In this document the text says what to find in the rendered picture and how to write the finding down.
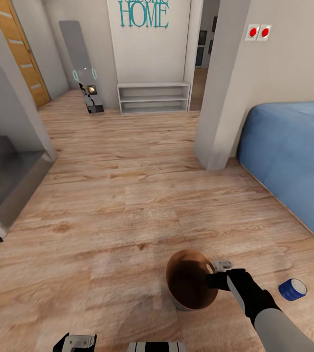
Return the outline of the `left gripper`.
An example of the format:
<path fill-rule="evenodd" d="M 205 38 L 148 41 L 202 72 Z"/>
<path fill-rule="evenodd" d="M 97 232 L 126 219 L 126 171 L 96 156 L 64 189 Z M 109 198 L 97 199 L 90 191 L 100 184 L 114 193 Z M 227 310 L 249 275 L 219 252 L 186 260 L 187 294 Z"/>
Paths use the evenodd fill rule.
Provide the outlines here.
<path fill-rule="evenodd" d="M 53 352 L 62 352 L 63 345 L 65 342 L 66 337 L 69 336 L 67 333 L 54 347 Z M 94 337 L 94 344 L 90 348 L 75 348 L 74 352 L 94 352 L 95 343 L 96 343 L 97 335 Z"/>

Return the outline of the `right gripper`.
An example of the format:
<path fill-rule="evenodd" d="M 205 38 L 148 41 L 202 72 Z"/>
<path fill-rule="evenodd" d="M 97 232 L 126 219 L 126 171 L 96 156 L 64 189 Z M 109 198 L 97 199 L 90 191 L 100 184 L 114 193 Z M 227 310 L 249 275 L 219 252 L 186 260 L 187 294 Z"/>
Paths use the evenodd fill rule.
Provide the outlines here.
<path fill-rule="evenodd" d="M 221 277 L 224 274 L 224 272 L 217 272 L 213 274 L 206 274 L 206 282 L 207 282 L 207 287 L 208 289 L 221 289 L 221 290 L 226 290 L 221 282 Z"/>

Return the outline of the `can of soda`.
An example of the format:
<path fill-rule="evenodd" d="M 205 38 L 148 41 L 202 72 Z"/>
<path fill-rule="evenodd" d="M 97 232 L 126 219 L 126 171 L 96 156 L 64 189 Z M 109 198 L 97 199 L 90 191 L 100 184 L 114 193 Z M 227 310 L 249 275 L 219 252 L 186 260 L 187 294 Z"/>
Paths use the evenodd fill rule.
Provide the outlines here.
<path fill-rule="evenodd" d="M 295 301 L 306 296 L 308 289 L 299 279 L 289 279 L 279 286 L 281 295 L 288 301 Z"/>

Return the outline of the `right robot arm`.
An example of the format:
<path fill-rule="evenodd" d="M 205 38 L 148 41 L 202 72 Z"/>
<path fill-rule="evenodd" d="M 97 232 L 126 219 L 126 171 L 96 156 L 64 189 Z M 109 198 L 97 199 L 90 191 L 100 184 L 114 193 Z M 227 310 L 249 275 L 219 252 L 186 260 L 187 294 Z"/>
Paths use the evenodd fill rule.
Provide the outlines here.
<path fill-rule="evenodd" d="M 308 338 L 262 290 L 245 268 L 232 268 L 230 260 L 217 260 L 215 273 L 206 274 L 208 289 L 231 291 L 246 317 L 251 319 L 266 352 L 314 352 Z"/>

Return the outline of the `trash can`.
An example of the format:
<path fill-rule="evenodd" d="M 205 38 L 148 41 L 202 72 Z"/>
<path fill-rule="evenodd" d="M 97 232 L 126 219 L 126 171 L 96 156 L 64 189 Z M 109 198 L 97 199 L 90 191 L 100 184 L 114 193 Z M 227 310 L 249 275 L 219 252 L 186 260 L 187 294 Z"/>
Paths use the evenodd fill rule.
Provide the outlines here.
<path fill-rule="evenodd" d="M 219 289 L 208 289 L 206 274 L 213 273 L 212 262 L 200 251 L 179 250 L 167 262 L 165 280 L 173 303 L 181 311 L 198 311 L 210 307 Z"/>

